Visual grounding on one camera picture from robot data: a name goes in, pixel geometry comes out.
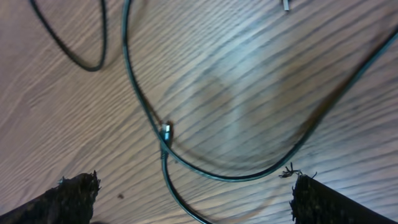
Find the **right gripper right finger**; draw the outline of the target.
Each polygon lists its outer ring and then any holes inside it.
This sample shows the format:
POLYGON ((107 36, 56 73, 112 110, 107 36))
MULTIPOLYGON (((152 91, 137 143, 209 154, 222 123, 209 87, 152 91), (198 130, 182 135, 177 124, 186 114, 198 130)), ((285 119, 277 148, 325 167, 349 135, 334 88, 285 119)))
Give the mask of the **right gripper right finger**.
POLYGON ((297 175, 292 187, 293 199, 289 202, 295 224, 395 224, 387 218, 293 167, 279 176, 297 175))

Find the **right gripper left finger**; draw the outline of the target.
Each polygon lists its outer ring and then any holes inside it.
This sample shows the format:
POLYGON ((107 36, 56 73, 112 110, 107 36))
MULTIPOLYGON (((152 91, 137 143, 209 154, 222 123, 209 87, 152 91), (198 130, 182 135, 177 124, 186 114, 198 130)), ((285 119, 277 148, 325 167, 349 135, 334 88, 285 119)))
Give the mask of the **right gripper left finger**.
POLYGON ((100 182, 96 172, 62 178, 56 187, 1 215, 1 224, 87 224, 100 182))

